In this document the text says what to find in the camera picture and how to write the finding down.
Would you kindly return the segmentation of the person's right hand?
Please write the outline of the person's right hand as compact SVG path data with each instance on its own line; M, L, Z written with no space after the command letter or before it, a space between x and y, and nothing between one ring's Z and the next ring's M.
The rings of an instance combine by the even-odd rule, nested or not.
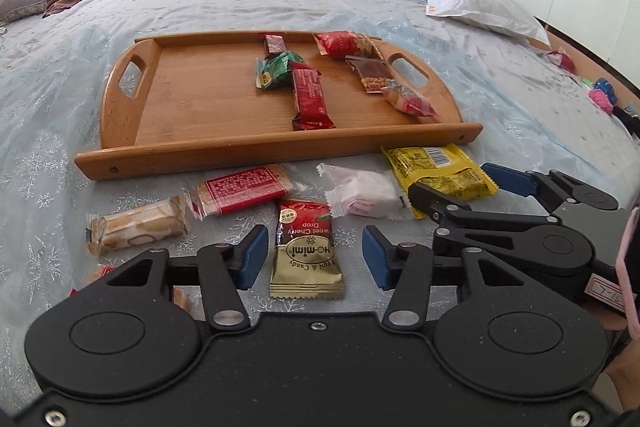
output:
M627 322L597 303L582 306L605 329L610 352L605 367L592 387L593 393L616 413L639 407L639 340L632 339Z

